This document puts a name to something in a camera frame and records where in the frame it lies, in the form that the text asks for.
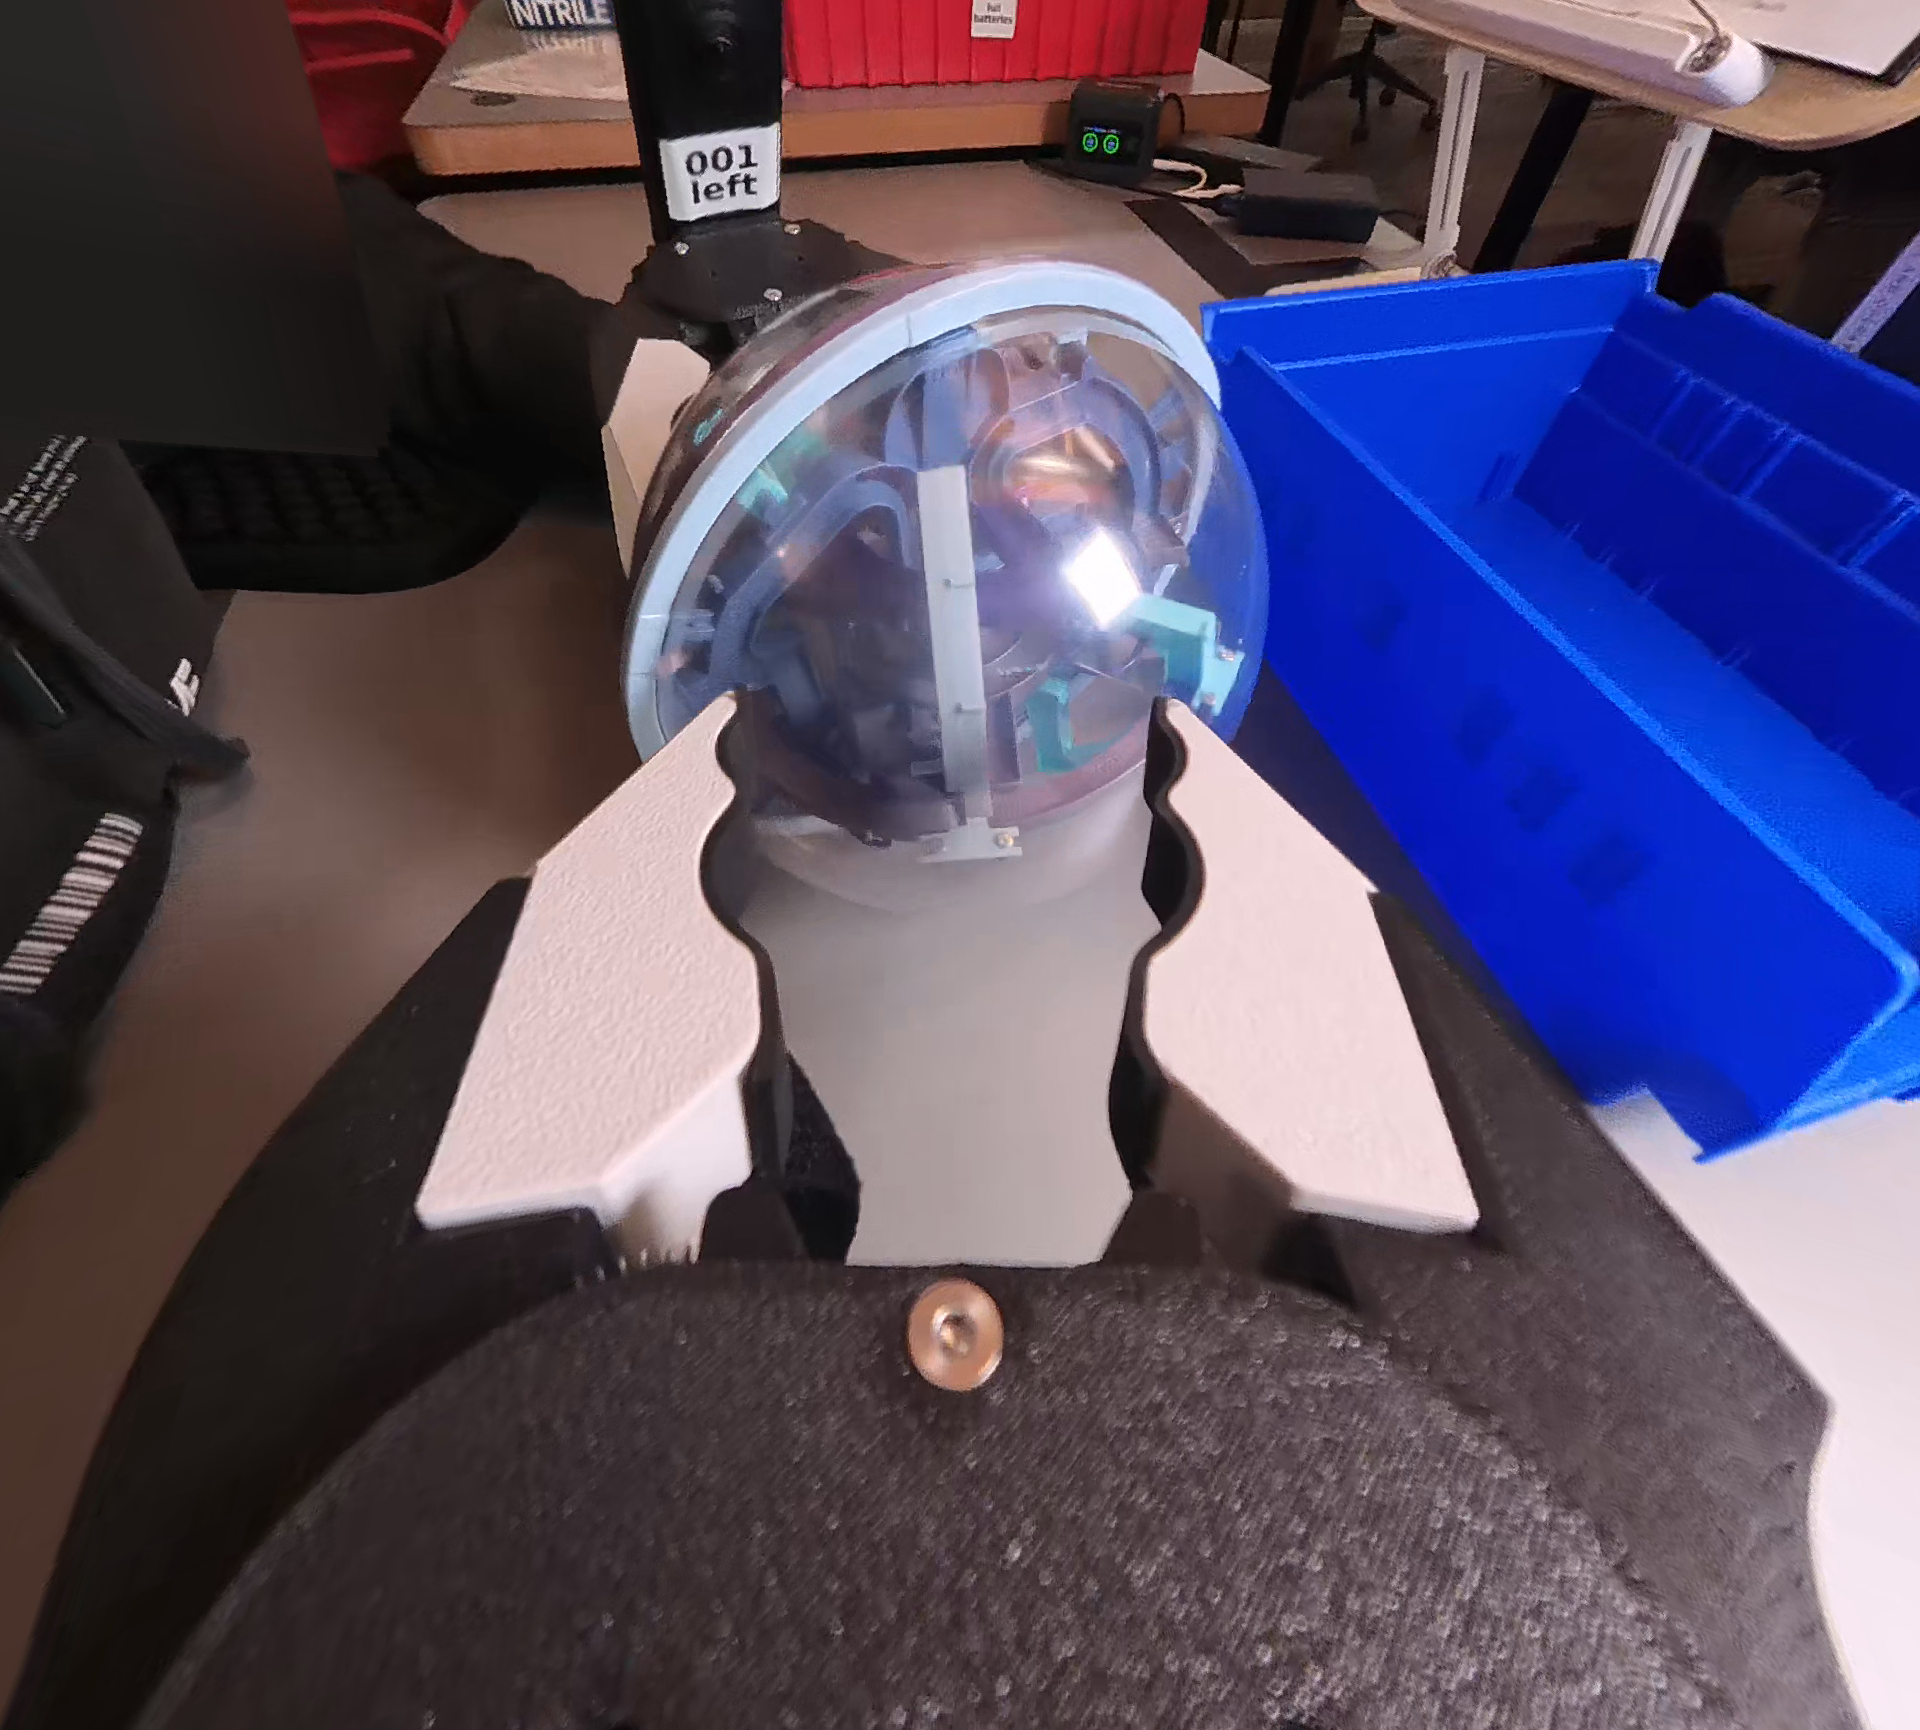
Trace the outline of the small black device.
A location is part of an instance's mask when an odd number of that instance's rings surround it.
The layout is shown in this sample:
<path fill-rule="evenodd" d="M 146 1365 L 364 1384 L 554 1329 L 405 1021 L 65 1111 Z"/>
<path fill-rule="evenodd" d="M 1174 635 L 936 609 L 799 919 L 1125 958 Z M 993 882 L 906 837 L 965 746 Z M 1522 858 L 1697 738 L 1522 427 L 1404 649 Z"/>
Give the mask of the small black device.
<path fill-rule="evenodd" d="M 1081 80 L 1068 95 L 1060 167 L 1079 181 L 1139 185 L 1155 170 L 1167 126 L 1186 126 L 1179 93 L 1149 81 Z"/>

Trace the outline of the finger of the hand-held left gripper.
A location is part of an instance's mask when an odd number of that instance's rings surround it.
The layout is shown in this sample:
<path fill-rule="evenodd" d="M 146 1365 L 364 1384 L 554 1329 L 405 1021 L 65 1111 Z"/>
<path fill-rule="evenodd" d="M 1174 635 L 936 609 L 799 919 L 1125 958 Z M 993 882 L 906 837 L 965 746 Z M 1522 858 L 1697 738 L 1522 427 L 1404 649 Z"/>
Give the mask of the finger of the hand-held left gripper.
<path fill-rule="evenodd" d="M 649 498 L 679 425 L 710 396 L 711 365 L 686 341 L 639 336 L 615 380 L 600 427 L 602 467 L 614 542 L 626 579 L 635 584 L 655 535 L 646 528 Z"/>

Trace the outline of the blue plastic bin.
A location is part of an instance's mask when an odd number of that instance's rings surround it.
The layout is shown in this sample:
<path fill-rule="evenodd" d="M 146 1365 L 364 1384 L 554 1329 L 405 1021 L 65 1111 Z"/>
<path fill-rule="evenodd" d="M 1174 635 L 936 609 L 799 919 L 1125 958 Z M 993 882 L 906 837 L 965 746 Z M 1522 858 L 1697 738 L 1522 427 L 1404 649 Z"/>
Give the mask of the blue plastic bin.
<path fill-rule="evenodd" d="M 1917 1080 L 1916 375 L 1616 259 L 1211 302 L 1264 656 L 1591 1101 Z"/>

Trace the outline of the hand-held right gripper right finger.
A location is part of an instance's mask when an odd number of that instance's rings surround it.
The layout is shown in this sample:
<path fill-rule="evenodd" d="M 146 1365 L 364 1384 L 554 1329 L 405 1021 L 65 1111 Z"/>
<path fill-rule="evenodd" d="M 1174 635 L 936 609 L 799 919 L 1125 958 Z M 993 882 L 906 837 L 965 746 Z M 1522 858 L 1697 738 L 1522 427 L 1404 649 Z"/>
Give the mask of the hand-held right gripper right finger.
<path fill-rule="evenodd" d="M 1146 726 L 1154 916 L 1132 956 L 1112 1140 L 1134 1196 L 1242 1272 L 1303 1227 L 1480 1224 L 1382 896 L 1192 709 Z"/>

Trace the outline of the person's left forearm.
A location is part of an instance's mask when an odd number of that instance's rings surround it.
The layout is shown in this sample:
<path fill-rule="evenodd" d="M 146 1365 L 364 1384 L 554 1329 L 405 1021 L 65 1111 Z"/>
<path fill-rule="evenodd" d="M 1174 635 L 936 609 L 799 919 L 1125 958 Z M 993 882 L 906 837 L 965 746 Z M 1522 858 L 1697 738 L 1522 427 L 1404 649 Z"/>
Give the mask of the person's left forearm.
<path fill-rule="evenodd" d="M 490 253 L 373 175 L 333 174 L 386 445 L 523 502 L 612 512 L 592 343 L 612 305 Z"/>

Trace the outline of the clear maze ball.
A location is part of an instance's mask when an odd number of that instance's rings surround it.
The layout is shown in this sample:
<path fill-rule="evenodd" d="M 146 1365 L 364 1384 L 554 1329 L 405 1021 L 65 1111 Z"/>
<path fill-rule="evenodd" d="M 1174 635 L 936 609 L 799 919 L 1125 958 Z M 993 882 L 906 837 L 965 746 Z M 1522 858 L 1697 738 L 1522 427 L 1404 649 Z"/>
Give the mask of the clear maze ball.
<path fill-rule="evenodd" d="M 648 498 L 621 701 L 646 764 L 738 698 L 770 854 L 998 866 L 1233 743 L 1269 561 L 1196 317 L 1058 256 L 901 264 L 739 343 Z"/>

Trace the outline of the red bag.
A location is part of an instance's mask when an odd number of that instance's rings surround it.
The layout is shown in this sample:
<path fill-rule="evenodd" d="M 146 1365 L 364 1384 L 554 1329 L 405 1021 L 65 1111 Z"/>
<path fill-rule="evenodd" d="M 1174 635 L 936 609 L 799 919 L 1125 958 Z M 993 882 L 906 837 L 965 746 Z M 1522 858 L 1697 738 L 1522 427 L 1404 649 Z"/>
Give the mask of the red bag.
<path fill-rule="evenodd" d="M 283 0 L 329 165 L 373 174 L 409 155 L 405 111 L 476 0 Z"/>

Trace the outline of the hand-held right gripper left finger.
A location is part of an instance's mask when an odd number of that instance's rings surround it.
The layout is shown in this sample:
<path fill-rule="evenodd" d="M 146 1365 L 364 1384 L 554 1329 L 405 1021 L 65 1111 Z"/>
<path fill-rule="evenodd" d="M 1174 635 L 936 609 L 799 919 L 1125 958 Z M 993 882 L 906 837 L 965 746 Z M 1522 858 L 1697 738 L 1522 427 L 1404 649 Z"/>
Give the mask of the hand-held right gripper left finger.
<path fill-rule="evenodd" d="M 426 1232 L 572 1215 L 621 1266 L 670 1266 L 747 1190 L 791 1253 L 847 1259 L 851 1153 L 739 917 L 744 736 L 719 696 L 539 855 L 413 1196 Z"/>

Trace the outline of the instruction sheet on stand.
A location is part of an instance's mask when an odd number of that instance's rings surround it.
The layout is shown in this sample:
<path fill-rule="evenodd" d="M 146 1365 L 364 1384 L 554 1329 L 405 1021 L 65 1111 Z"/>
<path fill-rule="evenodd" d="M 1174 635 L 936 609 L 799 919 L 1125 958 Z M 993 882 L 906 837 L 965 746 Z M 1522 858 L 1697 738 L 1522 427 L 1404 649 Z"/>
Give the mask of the instruction sheet on stand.
<path fill-rule="evenodd" d="M 1649 111 L 1664 126 L 1658 163 L 1626 250 L 1631 259 L 1668 253 L 1716 137 L 1774 151 L 1823 151 L 1916 119 L 1916 62 L 1901 80 L 1886 83 L 1761 54 L 1750 43 L 1731 45 L 1725 37 L 1707 41 L 1697 56 L 1638 36 L 1572 51 L 1552 32 L 1513 39 L 1522 30 L 1517 21 L 1433 16 L 1397 0 L 1355 4 L 1382 23 L 1426 34 L 1447 48 L 1422 251 L 1433 268 L 1464 261 L 1461 205 L 1483 73 L 1491 62 L 1541 77 L 1547 103 L 1474 256 L 1480 274 L 1503 271 L 1519 258 L 1572 142 L 1600 99 Z"/>

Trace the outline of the person's black printed jacket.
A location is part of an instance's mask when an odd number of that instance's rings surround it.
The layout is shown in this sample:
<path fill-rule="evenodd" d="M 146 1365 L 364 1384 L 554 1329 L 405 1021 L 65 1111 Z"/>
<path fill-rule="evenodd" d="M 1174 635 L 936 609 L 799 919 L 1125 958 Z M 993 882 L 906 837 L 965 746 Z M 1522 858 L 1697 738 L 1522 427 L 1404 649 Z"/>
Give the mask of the person's black printed jacket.
<path fill-rule="evenodd" d="M 195 716 L 221 613 L 120 443 L 1 442 L 1 1192 L 83 1110 L 169 878 L 179 794 L 247 748 Z"/>

